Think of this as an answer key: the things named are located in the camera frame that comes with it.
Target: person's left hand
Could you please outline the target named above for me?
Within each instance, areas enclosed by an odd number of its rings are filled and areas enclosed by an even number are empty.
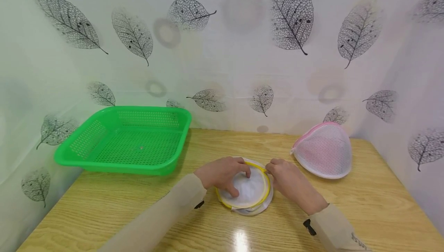
[[[239,172],[245,172],[247,178],[251,176],[251,170],[243,158],[228,156],[205,164],[198,168],[194,174],[202,181],[204,188],[215,186],[220,190],[227,191],[232,197],[237,197],[239,191],[234,188],[233,177]]]

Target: black leaf pattern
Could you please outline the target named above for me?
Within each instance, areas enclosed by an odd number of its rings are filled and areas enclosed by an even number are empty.
[[[214,89],[205,89],[197,92],[193,97],[187,98],[193,99],[198,106],[206,111],[220,112],[226,109],[225,104],[218,100]]]
[[[420,0],[415,6],[412,18],[417,22],[443,22],[444,0]]]
[[[369,112],[381,118],[386,123],[392,123],[395,118],[394,106],[397,98],[397,92],[381,90],[363,101],[367,101],[365,108]]]
[[[153,51],[153,38],[146,24],[124,8],[114,9],[111,18],[120,41],[133,54],[145,59],[149,66],[148,57]]]
[[[40,143],[35,148],[39,148],[40,144],[46,143],[51,146],[61,144],[68,136],[77,129],[75,120],[60,120],[55,115],[48,114],[43,119],[43,124],[40,129],[42,138]]]
[[[44,208],[46,208],[50,182],[49,172],[42,167],[25,175],[22,179],[22,191],[29,199],[43,202]]]
[[[181,109],[184,108],[184,107],[181,105],[181,103],[179,103],[178,101],[173,100],[173,99],[168,99],[168,100],[166,101],[166,107],[178,107],[178,108],[181,108]]]
[[[99,48],[104,51],[99,45],[99,37],[91,22],[72,3],[65,0],[36,0],[36,2],[68,43],[80,49]]]
[[[303,50],[313,27],[311,0],[272,0],[271,22],[274,44],[285,50]]]
[[[348,119],[348,112],[343,109],[341,106],[337,106],[325,115],[323,122],[335,122],[339,125],[344,124]]]
[[[270,108],[273,102],[273,89],[268,85],[263,85],[254,90],[254,95],[249,101],[252,109],[261,112],[267,117],[265,112]]]
[[[408,145],[409,155],[420,166],[444,157],[444,129],[426,129],[412,137]]]
[[[217,12],[208,13],[205,7],[195,0],[175,0],[168,10],[167,18],[184,30],[203,30],[208,19]]]
[[[338,36],[338,51],[350,62],[365,53],[378,39],[382,30],[382,13],[374,1],[364,0],[348,13]]]
[[[116,98],[111,89],[101,82],[91,82],[88,85],[88,92],[91,99],[97,105],[101,106],[115,106]]]

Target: round mesh laundry bag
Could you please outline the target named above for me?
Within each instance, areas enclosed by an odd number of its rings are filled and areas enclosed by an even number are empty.
[[[239,191],[238,197],[231,197],[225,190],[216,189],[217,197],[227,208],[246,216],[263,212],[273,197],[272,180],[265,173],[265,166],[243,158],[250,166],[251,176],[247,178],[244,172],[236,174],[233,185]]]
[[[290,154],[308,171],[325,179],[340,179],[352,169],[352,146],[339,124],[318,124],[295,142]]]

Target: sleeve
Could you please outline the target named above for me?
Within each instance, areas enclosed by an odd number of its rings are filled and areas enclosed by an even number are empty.
[[[310,216],[310,226],[328,252],[371,252],[356,237],[353,227],[335,205],[330,204],[321,212]]]
[[[193,173],[188,174],[166,196],[132,220],[98,251],[153,250],[179,218],[201,205],[206,193],[201,180]]]

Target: green basket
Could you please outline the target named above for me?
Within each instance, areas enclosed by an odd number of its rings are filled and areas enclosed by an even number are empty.
[[[58,147],[58,164],[89,171],[167,175],[192,116],[186,109],[112,106],[93,114]]]

